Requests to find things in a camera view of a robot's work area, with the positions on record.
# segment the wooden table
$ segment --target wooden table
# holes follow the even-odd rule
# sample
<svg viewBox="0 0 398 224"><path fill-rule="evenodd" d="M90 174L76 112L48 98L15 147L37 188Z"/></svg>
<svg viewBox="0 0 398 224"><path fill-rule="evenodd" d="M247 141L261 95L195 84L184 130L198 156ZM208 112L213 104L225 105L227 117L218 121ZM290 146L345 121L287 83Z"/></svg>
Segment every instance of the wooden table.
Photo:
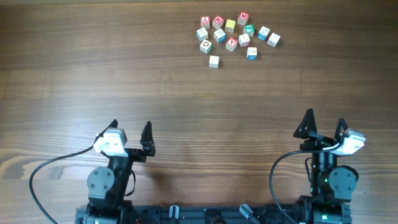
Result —
<svg viewBox="0 0 398 224"><path fill-rule="evenodd" d="M139 147L153 122L156 156L134 164L136 205L272 203L271 165L299 149L306 109L332 136L338 118L366 147L339 159L359 171L354 223L395 223L398 210L396 2L217 1L0 7L0 223L48 223L28 188L53 157L90 146L112 119ZM200 16L251 14L258 59L217 44L199 50ZM236 25L233 37L242 32ZM309 194L303 160L280 163L282 203ZM91 151L43 168L39 200L59 223L88 202L86 178L107 159Z"/></svg>

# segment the yellow block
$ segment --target yellow block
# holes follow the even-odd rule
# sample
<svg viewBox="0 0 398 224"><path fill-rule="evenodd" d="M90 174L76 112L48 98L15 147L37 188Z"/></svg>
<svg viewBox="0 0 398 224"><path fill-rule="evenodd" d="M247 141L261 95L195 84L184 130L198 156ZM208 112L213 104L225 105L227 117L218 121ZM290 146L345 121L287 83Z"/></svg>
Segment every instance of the yellow block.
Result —
<svg viewBox="0 0 398 224"><path fill-rule="evenodd" d="M226 25L225 26L234 29L235 28L235 23L236 23L235 21L233 21L231 19L228 19L226 21Z"/></svg>

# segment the wooden cube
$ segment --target wooden cube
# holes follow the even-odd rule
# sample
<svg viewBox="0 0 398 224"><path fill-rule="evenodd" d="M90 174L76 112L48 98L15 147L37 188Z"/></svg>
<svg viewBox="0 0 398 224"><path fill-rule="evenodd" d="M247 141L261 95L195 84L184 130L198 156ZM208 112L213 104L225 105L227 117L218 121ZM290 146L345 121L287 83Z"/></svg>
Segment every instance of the wooden cube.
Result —
<svg viewBox="0 0 398 224"><path fill-rule="evenodd" d="M218 56L210 56L209 67L210 68L218 68Z"/></svg>
<svg viewBox="0 0 398 224"><path fill-rule="evenodd" d="M210 16L202 16L200 18L200 27L206 29L210 28Z"/></svg>
<svg viewBox="0 0 398 224"><path fill-rule="evenodd" d="M257 47L248 47L248 52L246 54L248 60L257 59Z"/></svg>
<svg viewBox="0 0 398 224"><path fill-rule="evenodd" d="M221 43L226 40L226 34L222 29L218 29L214 32L214 39L216 39L218 43Z"/></svg>
<svg viewBox="0 0 398 224"><path fill-rule="evenodd" d="M236 23L235 21L228 19L225 24L225 32L233 33L235 28L235 23Z"/></svg>
<svg viewBox="0 0 398 224"><path fill-rule="evenodd" d="M276 33L272 33L271 36L268 38L268 43L269 45L276 47L278 44L278 41L280 39L280 36Z"/></svg>
<svg viewBox="0 0 398 224"><path fill-rule="evenodd" d="M241 24L242 26L244 26L244 25L246 25L248 20L249 20L249 14L246 12L241 12L238 17L238 24Z"/></svg>
<svg viewBox="0 0 398 224"><path fill-rule="evenodd" d="M254 26L253 24L247 25L243 27L243 33L248 34L249 37L252 37L254 35Z"/></svg>
<svg viewBox="0 0 398 224"><path fill-rule="evenodd" d="M200 50L208 54L211 50L211 42L208 40L203 40L200 44Z"/></svg>
<svg viewBox="0 0 398 224"><path fill-rule="evenodd" d="M250 37L248 34L242 34L239 36L239 45L241 47L248 46L250 44Z"/></svg>
<svg viewBox="0 0 398 224"><path fill-rule="evenodd" d="M238 41L231 37L226 42L225 48L230 51L234 51L237 45L238 45Z"/></svg>
<svg viewBox="0 0 398 224"><path fill-rule="evenodd" d="M213 19L213 27L214 28L221 29L223 25L224 25L224 18L222 18L221 16L216 16Z"/></svg>
<svg viewBox="0 0 398 224"><path fill-rule="evenodd" d="M260 40L264 40L265 41L267 39L268 34L269 34L269 29L263 26L263 27L261 27L257 37Z"/></svg>
<svg viewBox="0 0 398 224"><path fill-rule="evenodd" d="M197 37L200 41L203 41L209 37L209 33L205 28L200 28L197 30Z"/></svg>

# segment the toy block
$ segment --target toy block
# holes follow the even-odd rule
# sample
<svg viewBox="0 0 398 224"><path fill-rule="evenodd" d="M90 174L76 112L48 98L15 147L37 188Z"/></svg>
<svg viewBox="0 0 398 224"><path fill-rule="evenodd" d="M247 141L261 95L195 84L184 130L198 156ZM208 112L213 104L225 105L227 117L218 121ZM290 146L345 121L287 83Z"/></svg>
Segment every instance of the toy block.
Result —
<svg viewBox="0 0 398 224"><path fill-rule="evenodd" d="M280 39L280 36L276 33L272 33L271 36L268 38L268 43L269 45L276 47L278 44L278 41Z"/></svg>
<svg viewBox="0 0 398 224"><path fill-rule="evenodd" d="M250 44L250 37L248 34L242 34L239 36L239 45L241 47L248 46Z"/></svg>
<svg viewBox="0 0 398 224"><path fill-rule="evenodd" d="M202 16L200 18L200 27L206 29L210 28L210 16Z"/></svg>
<svg viewBox="0 0 398 224"><path fill-rule="evenodd" d="M246 54L248 60L257 59L257 47L248 47L248 52Z"/></svg>
<svg viewBox="0 0 398 224"><path fill-rule="evenodd" d="M230 51L234 51L236 46L238 46L238 41L231 37L226 42L225 48Z"/></svg>
<svg viewBox="0 0 398 224"><path fill-rule="evenodd" d="M244 25L246 25L248 20L249 20L249 14L246 12L241 12L238 17L238 24L241 24L242 26L244 26Z"/></svg>
<svg viewBox="0 0 398 224"><path fill-rule="evenodd" d="M209 67L210 68L218 68L218 56L210 56Z"/></svg>
<svg viewBox="0 0 398 224"><path fill-rule="evenodd" d="M228 19L225 24L225 32L233 33L235 28L235 23L236 23L235 21Z"/></svg>
<svg viewBox="0 0 398 224"><path fill-rule="evenodd" d="M263 27L261 27L257 37L260 40L264 40L265 41L267 39L268 34L269 34L269 29L263 26Z"/></svg>
<svg viewBox="0 0 398 224"><path fill-rule="evenodd" d="M223 25L224 25L224 18L222 18L221 16L216 16L213 19L213 27L214 28L221 29Z"/></svg>
<svg viewBox="0 0 398 224"><path fill-rule="evenodd" d="M249 37L252 37L254 35L254 26L253 24L247 25L243 27L243 33L248 34Z"/></svg>
<svg viewBox="0 0 398 224"><path fill-rule="evenodd" d="M218 43L221 43L226 40L226 34L222 29L218 29L214 32L214 39L216 39Z"/></svg>
<svg viewBox="0 0 398 224"><path fill-rule="evenodd" d="M209 37L209 33L207 33L205 28L200 28L197 30L197 37L200 41L203 41Z"/></svg>
<svg viewBox="0 0 398 224"><path fill-rule="evenodd" d="M208 54L211 50L211 42L208 40L203 40L200 44L200 50Z"/></svg>

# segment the wood grain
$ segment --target wood grain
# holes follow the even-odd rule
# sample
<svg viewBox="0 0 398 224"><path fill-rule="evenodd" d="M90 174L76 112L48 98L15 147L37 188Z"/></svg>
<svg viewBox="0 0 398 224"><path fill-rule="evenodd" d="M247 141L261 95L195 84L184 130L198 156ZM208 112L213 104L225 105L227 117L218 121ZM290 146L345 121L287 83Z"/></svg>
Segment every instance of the wood grain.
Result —
<svg viewBox="0 0 398 224"><path fill-rule="evenodd" d="M0 7L0 223L49 223L27 180L39 164L80 151L112 119L139 146L153 123L157 154L135 164L136 205L272 203L269 170L299 149L292 133L314 108L321 134L338 118L366 147L339 160L361 174L354 223L395 223L398 210L398 3L376 1L137 2ZM202 15L236 19L281 35L253 38L208 68L195 31ZM237 37L242 27L237 25ZM209 29L213 40L214 28ZM277 167L284 203L309 194L303 160ZM59 161L34 181L44 207L73 223L88 201L94 152Z"/></svg>

